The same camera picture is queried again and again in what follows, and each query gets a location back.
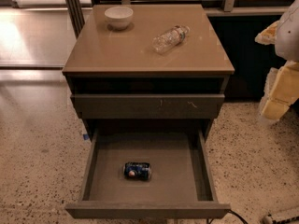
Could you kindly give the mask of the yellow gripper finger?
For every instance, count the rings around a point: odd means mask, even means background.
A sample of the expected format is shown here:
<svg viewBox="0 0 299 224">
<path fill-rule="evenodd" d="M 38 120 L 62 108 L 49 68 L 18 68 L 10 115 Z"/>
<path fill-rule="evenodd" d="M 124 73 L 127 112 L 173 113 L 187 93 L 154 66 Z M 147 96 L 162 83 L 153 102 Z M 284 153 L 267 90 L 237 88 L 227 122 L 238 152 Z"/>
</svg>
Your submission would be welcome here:
<svg viewBox="0 0 299 224">
<path fill-rule="evenodd" d="M 261 119 L 279 121 L 299 98 L 299 63 L 287 61 L 279 69 L 271 68 L 263 91 Z"/>
<path fill-rule="evenodd" d="M 278 21 L 274 21 L 255 37 L 255 41 L 262 45 L 274 45 L 277 38 Z"/>
</svg>

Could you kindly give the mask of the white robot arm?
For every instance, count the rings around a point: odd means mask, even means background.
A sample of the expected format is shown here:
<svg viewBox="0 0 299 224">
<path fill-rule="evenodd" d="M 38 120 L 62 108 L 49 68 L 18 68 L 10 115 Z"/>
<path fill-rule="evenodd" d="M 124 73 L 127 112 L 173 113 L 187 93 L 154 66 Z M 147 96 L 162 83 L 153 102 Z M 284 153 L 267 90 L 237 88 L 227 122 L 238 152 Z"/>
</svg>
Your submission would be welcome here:
<svg viewBox="0 0 299 224">
<path fill-rule="evenodd" d="M 264 123 L 278 122 L 299 99 L 299 0 L 295 0 L 278 21 L 258 33 L 255 41 L 275 46 L 275 53 L 286 63 L 267 74 L 259 104 Z"/>
</svg>

